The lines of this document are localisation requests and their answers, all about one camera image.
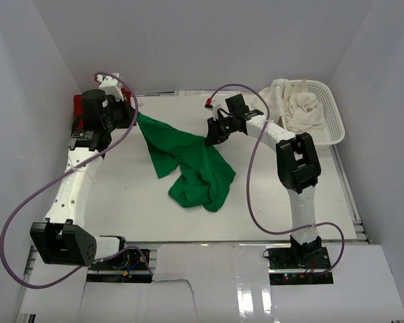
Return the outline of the white perforated plastic basket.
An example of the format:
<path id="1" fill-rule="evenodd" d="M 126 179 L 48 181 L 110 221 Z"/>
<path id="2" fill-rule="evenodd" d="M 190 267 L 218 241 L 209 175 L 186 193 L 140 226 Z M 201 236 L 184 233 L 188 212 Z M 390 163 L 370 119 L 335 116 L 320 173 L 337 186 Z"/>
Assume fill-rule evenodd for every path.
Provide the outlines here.
<path id="1" fill-rule="evenodd" d="M 319 81 L 307 80 L 306 89 L 323 105 L 325 116 L 323 127 L 311 128 L 308 133 L 312 136 L 317 150 L 329 149 L 345 137 L 345 129 L 335 99 L 329 87 Z"/>

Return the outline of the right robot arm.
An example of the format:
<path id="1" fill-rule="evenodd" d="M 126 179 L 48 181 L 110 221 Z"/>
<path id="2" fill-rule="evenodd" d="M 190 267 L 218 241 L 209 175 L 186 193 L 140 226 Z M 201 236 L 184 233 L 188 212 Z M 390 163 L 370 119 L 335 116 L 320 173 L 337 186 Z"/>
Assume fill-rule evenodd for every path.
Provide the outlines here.
<path id="1" fill-rule="evenodd" d="M 219 145 L 232 133 L 240 132 L 274 151 L 277 176 L 290 199 L 292 228 L 286 231 L 290 236 L 290 258 L 296 267 L 308 267 L 322 248 L 314 210 L 321 165 L 311 135 L 295 135 L 281 128 L 260 110 L 251 110 L 241 94 L 226 99 L 226 106 L 224 110 L 212 98 L 206 100 L 205 108 L 212 116 L 207 121 L 205 145 Z"/>

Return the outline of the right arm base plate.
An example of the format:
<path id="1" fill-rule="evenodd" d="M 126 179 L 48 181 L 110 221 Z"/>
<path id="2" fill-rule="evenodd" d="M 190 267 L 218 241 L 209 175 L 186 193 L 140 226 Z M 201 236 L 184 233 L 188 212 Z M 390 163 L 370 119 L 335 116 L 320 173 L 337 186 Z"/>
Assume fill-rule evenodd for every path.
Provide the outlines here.
<path id="1" fill-rule="evenodd" d="M 271 286 L 332 285 L 333 275 L 328 270 L 331 261 L 325 247 L 304 260 L 292 256 L 291 248 L 268 248 L 263 254 L 268 260 Z"/>

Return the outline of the paper label strip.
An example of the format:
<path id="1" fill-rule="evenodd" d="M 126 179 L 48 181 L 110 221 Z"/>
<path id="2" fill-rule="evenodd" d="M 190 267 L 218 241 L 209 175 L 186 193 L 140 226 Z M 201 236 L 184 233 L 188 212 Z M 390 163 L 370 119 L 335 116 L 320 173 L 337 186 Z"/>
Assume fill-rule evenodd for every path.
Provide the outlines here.
<path id="1" fill-rule="evenodd" d="M 213 91 L 207 90 L 176 90 L 175 96 L 211 96 Z"/>

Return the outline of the cream white t shirt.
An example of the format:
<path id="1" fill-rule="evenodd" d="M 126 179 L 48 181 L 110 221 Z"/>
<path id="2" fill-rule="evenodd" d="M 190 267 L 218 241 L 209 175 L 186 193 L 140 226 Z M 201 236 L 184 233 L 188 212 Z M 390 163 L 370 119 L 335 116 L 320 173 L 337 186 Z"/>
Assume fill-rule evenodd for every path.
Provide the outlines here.
<path id="1" fill-rule="evenodd" d="M 275 79 L 259 95 L 269 107 L 268 119 L 278 123 L 283 118 L 285 128 L 291 132 L 303 133 L 325 125 L 324 106 L 307 90 L 305 79 L 295 85 L 288 79 Z"/>

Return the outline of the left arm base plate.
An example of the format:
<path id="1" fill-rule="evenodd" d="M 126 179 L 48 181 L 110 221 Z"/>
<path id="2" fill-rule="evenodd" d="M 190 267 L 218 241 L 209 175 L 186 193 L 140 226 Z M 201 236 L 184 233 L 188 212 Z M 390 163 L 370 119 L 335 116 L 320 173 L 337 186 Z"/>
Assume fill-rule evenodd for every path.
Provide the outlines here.
<path id="1" fill-rule="evenodd" d="M 150 265 L 150 250 L 142 249 L 143 256 L 136 249 L 125 250 L 119 256 L 93 264 L 87 272 L 88 283 L 151 283 L 152 275 L 146 263 Z"/>

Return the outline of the green t shirt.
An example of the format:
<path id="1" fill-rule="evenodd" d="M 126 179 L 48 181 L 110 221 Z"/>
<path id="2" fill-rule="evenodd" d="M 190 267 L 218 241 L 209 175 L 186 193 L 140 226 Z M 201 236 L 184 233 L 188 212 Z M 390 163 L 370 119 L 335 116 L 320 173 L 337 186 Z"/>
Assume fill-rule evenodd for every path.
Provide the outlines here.
<path id="1" fill-rule="evenodd" d="M 219 211 L 236 173 L 215 147 L 205 146 L 201 136 L 178 130 L 165 122 L 139 115 L 137 123 L 145 139 L 158 178 L 179 168 L 181 175 L 168 195 L 181 207 Z"/>

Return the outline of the folded red t shirt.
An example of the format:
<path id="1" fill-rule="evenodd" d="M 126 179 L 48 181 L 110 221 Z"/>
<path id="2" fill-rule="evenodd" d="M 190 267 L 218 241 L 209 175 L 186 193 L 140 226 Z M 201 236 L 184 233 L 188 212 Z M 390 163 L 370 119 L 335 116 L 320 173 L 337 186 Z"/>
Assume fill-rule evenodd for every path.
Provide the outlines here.
<path id="1" fill-rule="evenodd" d="M 73 97 L 73 124 L 72 130 L 81 129 L 83 127 L 82 115 L 83 110 L 81 107 L 82 95 L 78 94 Z"/>

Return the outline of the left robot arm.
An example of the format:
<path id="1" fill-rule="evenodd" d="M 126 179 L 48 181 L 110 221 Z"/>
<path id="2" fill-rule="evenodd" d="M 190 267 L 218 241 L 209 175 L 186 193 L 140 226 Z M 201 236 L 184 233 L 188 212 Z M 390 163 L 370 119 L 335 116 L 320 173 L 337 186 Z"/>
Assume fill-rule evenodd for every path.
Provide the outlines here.
<path id="1" fill-rule="evenodd" d="M 94 236 L 85 230 L 85 213 L 96 172 L 110 147 L 115 129 L 131 124 L 134 109 L 122 89 L 92 89 L 74 98 L 66 172 L 53 205 L 41 222 L 34 222 L 30 237 L 46 264 L 90 266 L 105 260 L 123 268 L 129 252 L 119 236 Z"/>

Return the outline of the white paper front cover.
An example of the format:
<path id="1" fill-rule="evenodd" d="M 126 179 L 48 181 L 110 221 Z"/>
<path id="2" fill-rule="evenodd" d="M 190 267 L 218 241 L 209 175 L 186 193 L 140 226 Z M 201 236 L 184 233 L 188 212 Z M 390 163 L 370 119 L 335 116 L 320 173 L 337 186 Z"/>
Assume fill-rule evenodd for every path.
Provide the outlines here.
<path id="1" fill-rule="evenodd" d="M 320 285 L 271 285 L 258 246 L 163 245 L 151 283 L 92 283 L 83 273 L 27 291 L 20 312 L 37 322 L 404 321 L 380 246 L 348 246 Z"/>

